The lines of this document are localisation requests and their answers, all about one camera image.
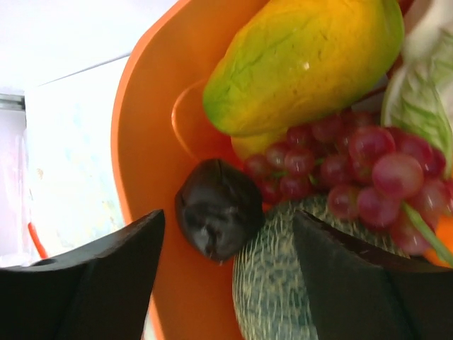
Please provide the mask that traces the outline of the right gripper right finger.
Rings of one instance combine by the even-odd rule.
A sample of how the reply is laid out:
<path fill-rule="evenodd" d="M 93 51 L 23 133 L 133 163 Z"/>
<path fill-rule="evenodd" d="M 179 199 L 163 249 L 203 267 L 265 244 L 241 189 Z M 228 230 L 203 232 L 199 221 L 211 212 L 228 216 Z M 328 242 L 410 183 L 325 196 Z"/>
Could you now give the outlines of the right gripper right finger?
<path fill-rule="evenodd" d="M 320 339 L 451 339 L 452 270 L 297 211 L 294 245 Z"/>

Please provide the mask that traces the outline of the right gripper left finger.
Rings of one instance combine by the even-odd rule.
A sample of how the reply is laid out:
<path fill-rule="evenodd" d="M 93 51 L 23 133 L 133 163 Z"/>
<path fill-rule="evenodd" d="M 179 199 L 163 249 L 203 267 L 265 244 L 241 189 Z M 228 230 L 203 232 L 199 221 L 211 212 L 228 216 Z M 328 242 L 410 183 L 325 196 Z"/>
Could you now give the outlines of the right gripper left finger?
<path fill-rule="evenodd" d="M 1 338 L 140 339 L 164 230 L 155 210 L 67 253 L 1 269 Z"/>

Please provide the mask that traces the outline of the dark chestnut toy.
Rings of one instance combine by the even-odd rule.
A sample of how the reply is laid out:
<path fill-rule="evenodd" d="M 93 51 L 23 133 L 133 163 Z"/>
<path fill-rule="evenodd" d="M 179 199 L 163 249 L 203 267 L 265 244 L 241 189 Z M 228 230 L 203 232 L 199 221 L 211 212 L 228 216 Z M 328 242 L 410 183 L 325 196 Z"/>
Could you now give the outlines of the dark chestnut toy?
<path fill-rule="evenodd" d="M 265 224 L 263 199 L 252 179 L 221 159 L 206 159 L 175 196 L 178 226 L 204 257 L 223 262 Z"/>

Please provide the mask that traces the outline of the cauliflower toy white green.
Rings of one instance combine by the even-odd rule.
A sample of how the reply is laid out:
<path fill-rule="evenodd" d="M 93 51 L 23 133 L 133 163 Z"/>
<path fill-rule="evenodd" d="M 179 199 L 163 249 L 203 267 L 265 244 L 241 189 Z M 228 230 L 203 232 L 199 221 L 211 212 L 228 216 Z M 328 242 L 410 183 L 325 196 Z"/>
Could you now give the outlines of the cauliflower toy white green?
<path fill-rule="evenodd" d="M 405 15 L 403 63 L 384 94 L 381 124 L 412 132 L 452 171 L 452 0 L 414 1 Z"/>

